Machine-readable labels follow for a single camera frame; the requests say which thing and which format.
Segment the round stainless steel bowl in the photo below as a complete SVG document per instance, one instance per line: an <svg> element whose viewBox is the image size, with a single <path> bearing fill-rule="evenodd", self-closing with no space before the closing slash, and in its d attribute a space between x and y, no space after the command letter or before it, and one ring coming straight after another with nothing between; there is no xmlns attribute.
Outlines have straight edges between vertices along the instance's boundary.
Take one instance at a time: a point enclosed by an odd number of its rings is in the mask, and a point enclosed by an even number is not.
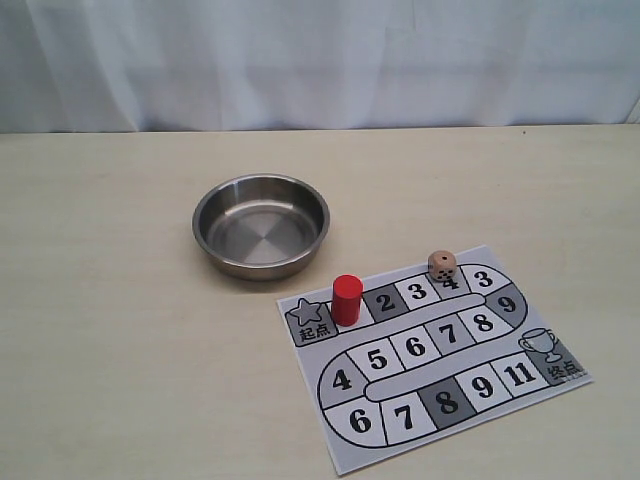
<svg viewBox="0 0 640 480"><path fill-rule="evenodd" d="M276 281L304 270L330 228L324 197L308 183L278 173L242 175L207 192L192 232L221 273Z"/></svg>

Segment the red cylinder game piece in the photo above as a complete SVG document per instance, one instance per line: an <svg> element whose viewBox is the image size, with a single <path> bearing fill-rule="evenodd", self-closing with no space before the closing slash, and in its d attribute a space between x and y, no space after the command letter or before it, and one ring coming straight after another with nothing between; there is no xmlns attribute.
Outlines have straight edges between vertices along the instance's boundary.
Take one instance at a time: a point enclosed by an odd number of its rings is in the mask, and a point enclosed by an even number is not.
<svg viewBox="0 0 640 480"><path fill-rule="evenodd" d="M364 285L355 275L343 274L335 278L332 284L331 315L341 327L355 325L360 315L360 305Z"/></svg>

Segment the beige wooden die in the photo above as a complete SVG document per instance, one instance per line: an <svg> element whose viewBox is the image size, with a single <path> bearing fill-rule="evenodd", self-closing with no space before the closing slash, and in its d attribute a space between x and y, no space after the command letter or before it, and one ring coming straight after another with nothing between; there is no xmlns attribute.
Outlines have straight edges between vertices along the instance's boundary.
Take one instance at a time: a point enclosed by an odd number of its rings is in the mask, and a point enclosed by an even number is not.
<svg viewBox="0 0 640 480"><path fill-rule="evenodd" d="M437 282L451 280L457 271L455 255L447 250L436 250L428 257L428 273Z"/></svg>

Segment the white backdrop curtain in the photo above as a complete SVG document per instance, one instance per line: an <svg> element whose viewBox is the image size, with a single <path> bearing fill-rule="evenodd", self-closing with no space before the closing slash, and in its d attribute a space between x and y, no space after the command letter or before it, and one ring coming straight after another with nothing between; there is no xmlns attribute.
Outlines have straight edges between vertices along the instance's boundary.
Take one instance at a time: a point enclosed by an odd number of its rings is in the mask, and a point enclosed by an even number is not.
<svg viewBox="0 0 640 480"><path fill-rule="evenodd" d="M635 1L5 1L6 133L635 123Z"/></svg>

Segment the paper game board sheet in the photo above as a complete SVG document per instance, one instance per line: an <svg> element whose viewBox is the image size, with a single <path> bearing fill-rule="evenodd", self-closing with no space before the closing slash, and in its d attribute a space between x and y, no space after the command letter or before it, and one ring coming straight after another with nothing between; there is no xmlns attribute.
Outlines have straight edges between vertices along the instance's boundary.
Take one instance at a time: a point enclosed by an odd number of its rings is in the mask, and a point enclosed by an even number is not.
<svg viewBox="0 0 640 480"><path fill-rule="evenodd" d="M278 301L344 475L591 382L487 246L447 281L423 264L364 279L356 324L330 288Z"/></svg>

